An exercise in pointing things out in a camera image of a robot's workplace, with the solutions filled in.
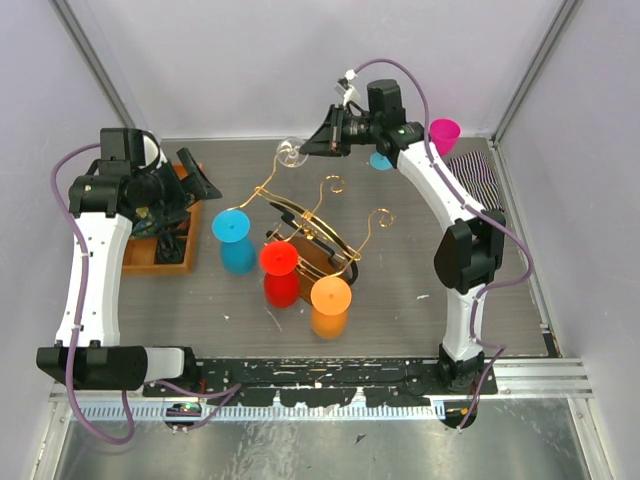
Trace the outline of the clear champagne flute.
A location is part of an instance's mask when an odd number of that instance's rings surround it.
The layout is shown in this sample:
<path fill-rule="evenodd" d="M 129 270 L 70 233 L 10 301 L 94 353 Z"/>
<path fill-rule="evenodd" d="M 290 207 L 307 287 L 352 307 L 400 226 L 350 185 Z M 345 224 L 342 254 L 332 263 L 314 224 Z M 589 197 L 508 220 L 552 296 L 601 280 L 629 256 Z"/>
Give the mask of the clear champagne flute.
<path fill-rule="evenodd" d="M 299 168 L 309 158 L 301 152 L 305 141 L 298 137 L 287 137 L 279 142 L 276 148 L 276 160 L 284 167 Z"/>

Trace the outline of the pink wine glass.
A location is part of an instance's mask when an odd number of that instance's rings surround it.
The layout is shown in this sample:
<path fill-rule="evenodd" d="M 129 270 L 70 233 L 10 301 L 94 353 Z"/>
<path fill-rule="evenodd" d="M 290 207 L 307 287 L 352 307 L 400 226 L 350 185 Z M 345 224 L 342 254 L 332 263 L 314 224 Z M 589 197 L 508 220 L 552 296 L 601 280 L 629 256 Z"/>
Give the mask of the pink wine glass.
<path fill-rule="evenodd" d="M 429 135 L 440 156 L 448 155 L 456 146 L 461 128 L 449 118 L 438 118 L 431 122 Z"/>

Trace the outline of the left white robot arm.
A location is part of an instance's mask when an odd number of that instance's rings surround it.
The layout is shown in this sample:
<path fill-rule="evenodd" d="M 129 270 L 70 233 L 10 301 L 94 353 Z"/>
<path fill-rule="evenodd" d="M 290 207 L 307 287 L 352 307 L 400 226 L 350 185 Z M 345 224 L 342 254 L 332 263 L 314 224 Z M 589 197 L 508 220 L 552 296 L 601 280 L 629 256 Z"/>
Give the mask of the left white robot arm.
<path fill-rule="evenodd" d="M 98 158 L 59 203 L 73 232 L 72 267 L 54 344 L 38 349 L 36 365 L 75 390 L 132 391 L 164 380 L 176 395 L 191 395 L 200 384 L 192 348 L 121 345 L 121 274 L 139 210 L 159 232 L 222 194 L 186 148 L 177 152 L 186 172 L 180 176 L 148 131 L 104 128 L 95 146 Z"/>

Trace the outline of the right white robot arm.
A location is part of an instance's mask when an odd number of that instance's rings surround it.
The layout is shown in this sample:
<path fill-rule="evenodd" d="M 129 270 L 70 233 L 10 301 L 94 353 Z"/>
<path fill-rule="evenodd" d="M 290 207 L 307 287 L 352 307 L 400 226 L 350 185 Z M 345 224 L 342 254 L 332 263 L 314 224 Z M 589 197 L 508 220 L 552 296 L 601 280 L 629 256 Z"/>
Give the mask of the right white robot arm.
<path fill-rule="evenodd" d="M 432 127 L 406 118 L 401 89 L 392 79 L 368 84 L 368 107 L 351 81 L 338 80 L 342 100 L 329 108 L 316 132 L 301 146 L 304 155 L 346 157 L 354 145 L 373 145 L 419 191 L 434 213 L 443 237 L 434 269 L 447 290 L 447 323 L 439 346 L 438 379 L 459 394 L 481 374 L 485 355 L 472 336 L 483 314 L 482 289 L 500 269 L 504 215 L 476 201 L 441 158 L 443 148 Z"/>

